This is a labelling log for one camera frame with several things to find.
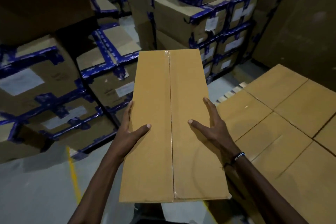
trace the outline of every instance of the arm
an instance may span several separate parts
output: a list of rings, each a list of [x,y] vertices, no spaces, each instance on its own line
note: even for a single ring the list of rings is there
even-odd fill
[[[147,124],[132,133],[128,131],[132,104],[133,101],[128,104],[121,126],[68,224],[99,224],[102,221],[107,198],[120,164],[151,127]]]
[[[195,120],[189,120],[188,123],[219,148],[222,155],[231,162],[241,150],[233,142],[216,106],[207,98],[204,98],[204,102],[208,106],[214,126],[208,128]],[[245,156],[238,158],[233,168],[237,171],[267,224],[308,224]]]

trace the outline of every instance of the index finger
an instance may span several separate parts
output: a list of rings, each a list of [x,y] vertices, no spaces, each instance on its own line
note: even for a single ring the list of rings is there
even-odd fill
[[[132,105],[133,105],[133,101],[129,101],[127,107],[126,107],[126,110],[124,112],[124,115],[123,115],[123,120],[120,124],[120,127],[123,127],[123,128],[126,128],[128,129],[128,126],[129,126],[129,118],[131,116],[131,108],[132,108]]]
[[[218,121],[222,120],[222,118],[220,117],[217,111],[216,106],[206,97],[204,97],[203,100],[210,109],[210,116],[212,117],[212,120],[214,121],[214,123],[216,124]]]

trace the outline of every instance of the forearm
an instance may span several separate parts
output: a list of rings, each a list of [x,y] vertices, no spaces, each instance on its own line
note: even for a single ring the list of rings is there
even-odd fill
[[[107,158],[107,155],[102,159],[68,224],[99,224],[101,222],[119,166],[118,161]]]
[[[233,166],[267,224],[307,224],[246,157],[238,158]]]

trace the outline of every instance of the person's right arm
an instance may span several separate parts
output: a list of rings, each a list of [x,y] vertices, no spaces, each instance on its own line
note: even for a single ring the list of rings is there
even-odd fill
[[[232,140],[216,106],[207,98],[204,98],[204,102],[208,106],[214,125],[208,128],[195,120],[189,120],[188,123],[219,148],[224,157],[231,162],[241,153],[241,150]],[[238,158],[233,168],[237,171],[267,224],[308,224],[245,156]]]

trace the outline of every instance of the warehouse floor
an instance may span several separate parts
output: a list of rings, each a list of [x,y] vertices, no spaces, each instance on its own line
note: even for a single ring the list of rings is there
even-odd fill
[[[132,17],[121,19],[120,24],[139,41]],[[239,65],[238,69],[251,79],[265,72],[251,62]],[[227,74],[208,85],[209,98],[214,102],[238,85],[233,73]],[[109,145],[75,163],[69,160],[66,148],[56,143],[45,153],[0,164],[1,223],[67,223]],[[128,224],[133,219],[134,204],[118,202],[121,173],[122,166],[112,186],[103,224]],[[162,204],[162,208],[169,221],[216,223],[200,201]],[[240,216],[233,217],[232,223],[241,223],[239,219]]]

